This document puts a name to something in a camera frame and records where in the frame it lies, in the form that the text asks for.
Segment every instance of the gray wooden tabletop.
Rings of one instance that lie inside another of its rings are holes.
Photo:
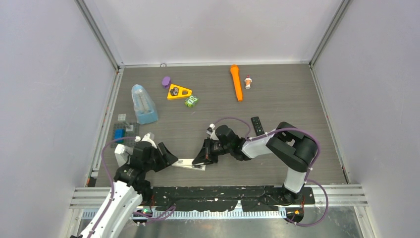
[[[155,134],[155,142],[164,142],[169,151],[180,159],[194,158],[206,138],[206,128],[218,118],[233,116],[251,123],[259,116],[265,131],[286,121],[315,135],[321,143],[322,153],[314,165],[310,178],[322,184],[344,183],[325,115],[315,84],[306,64],[239,65],[244,100],[237,102],[230,66],[184,66],[126,68],[112,116],[111,130],[118,114],[127,114],[135,122],[131,88],[142,85],[157,107],[159,120],[140,125],[140,136]],[[249,74],[251,89],[244,88]],[[166,99],[168,90],[161,81],[171,77],[172,83],[193,90],[199,102],[193,108],[184,100]],[[239,136],[248,128],[234,120],[224,120]],[[112,131],[108,141],[112,140]],[[113,149],[105,152],[105,161],[114,176],[118,168]],[[170,167],[158,173],[148,172],[147,180],[154,186],[197,185],[263,185],[283,184],[287,166],[275,155],[263,155],[251,161],[240,162],[229,155],[219,157],[219,163],[208,165],[205,172]],[[99,171],[96,186],[109,186],[104,169]]]

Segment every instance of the remote control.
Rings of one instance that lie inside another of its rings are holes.
[[[261,125],[261,121],[259,117],[251,118],[252,125],[254,126],[255,134],[257,136],[264,135],[263,125]]]

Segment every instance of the blue block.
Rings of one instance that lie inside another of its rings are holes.
[[[118,139],[118,138],[122,138],[124,137],[125,134],[125,130],[124,129],[117,129],[115,130],[115,134],[114,134],[114,140]],[[117,143],[122,143],[124,140],[119,140],[117,141]]]

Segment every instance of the wall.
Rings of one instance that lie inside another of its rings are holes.
[[[418,237],[419,1],[355,0],[315,65],[382,237]]]
[[[2,1],[0,18],[0,236],[57,238],[114,71],[74,1]]]
[[[86,1],[126,65],[309,61],[341,2]]]

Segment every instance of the purple object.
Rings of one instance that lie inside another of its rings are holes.
[[[166,76],[165,78],[162,79],[162,86],[166,89],[168,89],[170,87],[171,83],[170,83],[170,77]]]

